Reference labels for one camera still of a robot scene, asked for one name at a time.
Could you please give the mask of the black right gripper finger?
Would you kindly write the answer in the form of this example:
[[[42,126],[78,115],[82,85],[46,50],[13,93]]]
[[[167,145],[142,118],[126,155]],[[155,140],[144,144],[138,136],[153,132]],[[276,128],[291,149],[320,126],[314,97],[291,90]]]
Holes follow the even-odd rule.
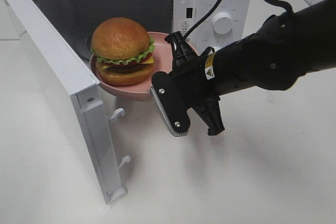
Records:
[[[195,73],[199,63],[199,55],[192,46],[184,40],[180,31],[167,35],[164,39],[172,49],[171,73]]]
[[[219,101],[219,97],[213,97],[199,102],[193,106],[193,110],[208,126],[207,134],[209,136],[219,135],[225,130],[219,107]]]

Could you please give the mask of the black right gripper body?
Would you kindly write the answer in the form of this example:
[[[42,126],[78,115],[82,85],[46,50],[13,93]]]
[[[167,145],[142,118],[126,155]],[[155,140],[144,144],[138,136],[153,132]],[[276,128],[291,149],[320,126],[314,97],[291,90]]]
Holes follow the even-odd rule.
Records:
[[[219,95],[206,84],[205,61],[212,49],[198,55],[192,49],[173,52],[173,68],[170,75],[187,108],[202,103],[219,101]]]

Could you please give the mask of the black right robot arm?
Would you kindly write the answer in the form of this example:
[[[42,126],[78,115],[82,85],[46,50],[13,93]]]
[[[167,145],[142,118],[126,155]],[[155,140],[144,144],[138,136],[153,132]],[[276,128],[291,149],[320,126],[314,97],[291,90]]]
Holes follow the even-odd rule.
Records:
[[[221,95],[250,87],[287,90],[307,73],[335,67],[335,0],[323,0],[292,15],[270,16],[255,33],[220,50],[198,55],[180,32],[166,37],[172,47],[170,73],[152,77],[152,94],[166,127],[184,136],[188,109],[206,123],[208,134],[224,130]]]

